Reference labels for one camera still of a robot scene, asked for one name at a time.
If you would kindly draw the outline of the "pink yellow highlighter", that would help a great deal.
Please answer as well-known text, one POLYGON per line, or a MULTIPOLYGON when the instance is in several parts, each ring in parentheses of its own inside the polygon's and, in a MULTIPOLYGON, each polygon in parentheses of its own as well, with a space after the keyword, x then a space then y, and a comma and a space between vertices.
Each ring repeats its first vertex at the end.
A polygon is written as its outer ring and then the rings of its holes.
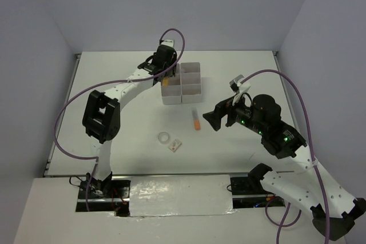
POLYGON ((161 86, 162 87, 167 87, 169 85, 169 78, 164 78, 162 80, 161 86))

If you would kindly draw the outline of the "clear tape roll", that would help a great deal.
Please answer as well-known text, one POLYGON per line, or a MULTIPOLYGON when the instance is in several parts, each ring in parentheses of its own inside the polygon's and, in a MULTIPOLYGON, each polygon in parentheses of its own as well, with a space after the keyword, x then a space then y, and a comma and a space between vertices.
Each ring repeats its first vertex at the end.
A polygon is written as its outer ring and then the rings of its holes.
POLYGON ((168 144, 170 141, 170 135, 169 135, 169 133, 167 133, 165 131, 160 132, 158 134, 157 138, 158 138, 159 143, 162 145, 168 144))

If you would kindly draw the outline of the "orange highlighter clear cap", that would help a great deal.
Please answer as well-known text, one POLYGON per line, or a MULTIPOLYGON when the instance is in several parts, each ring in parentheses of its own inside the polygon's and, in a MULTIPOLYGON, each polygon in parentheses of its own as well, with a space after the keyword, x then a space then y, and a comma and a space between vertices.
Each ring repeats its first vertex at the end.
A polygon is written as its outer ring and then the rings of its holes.
POLYGON ((193 124, 195 130, 201 130, 200 120, 198 117, 198 112, 195 107, 192 108, 192 117, 193 117, 193 124))

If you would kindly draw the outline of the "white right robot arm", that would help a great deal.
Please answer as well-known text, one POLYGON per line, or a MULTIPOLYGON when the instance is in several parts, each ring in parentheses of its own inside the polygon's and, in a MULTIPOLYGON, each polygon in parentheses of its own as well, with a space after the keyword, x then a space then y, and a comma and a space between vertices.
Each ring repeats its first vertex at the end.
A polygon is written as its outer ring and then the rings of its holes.
POLYGON ((265 150, 297 174, 303 185, 293 184, 272 167, 260 163, 248 173, 249 188, 254 193, 276 194, 298 207, 329 240, 345 236, 365 214, 365 199, 347 192, 320 162, 311 158, 307 142, 294 127, 282 121, 281 107, 270 95, 255 96, 250 106, 245 104, 245 98, 230 97, 203 117, 215 131, 226 117, 227 127, 239 123, 259 134, 265 150))

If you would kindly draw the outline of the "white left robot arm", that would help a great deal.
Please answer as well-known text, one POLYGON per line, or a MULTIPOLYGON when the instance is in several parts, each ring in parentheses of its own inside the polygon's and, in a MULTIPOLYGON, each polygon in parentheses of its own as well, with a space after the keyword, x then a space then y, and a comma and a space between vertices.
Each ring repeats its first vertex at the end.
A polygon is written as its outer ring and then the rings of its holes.
POLYGON ((140 93, 162 82, 164 78, 174 76, 176 60, 174 41, 163 40, 156 52, 138 65, 127 82, 89 94, 82 125, 89 137, 90 150, 98 157, 98 165, 93 175, 86 175, 86 180, 90 183, 91 192, 98 197, 107 197, 112 190, 110 156, 112 140, 120 130, 122 109, 140 93))

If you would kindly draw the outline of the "white red staple box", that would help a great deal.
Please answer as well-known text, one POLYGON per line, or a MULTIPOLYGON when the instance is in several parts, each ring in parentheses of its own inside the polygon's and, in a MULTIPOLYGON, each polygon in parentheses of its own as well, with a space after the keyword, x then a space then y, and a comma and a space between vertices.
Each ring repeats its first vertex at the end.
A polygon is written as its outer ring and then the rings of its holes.
POLYGON ((179 139, 175 139, 172 143, 168 146, 168 149, 172 152, 176 152, 182 145, 182 142, 179 139))

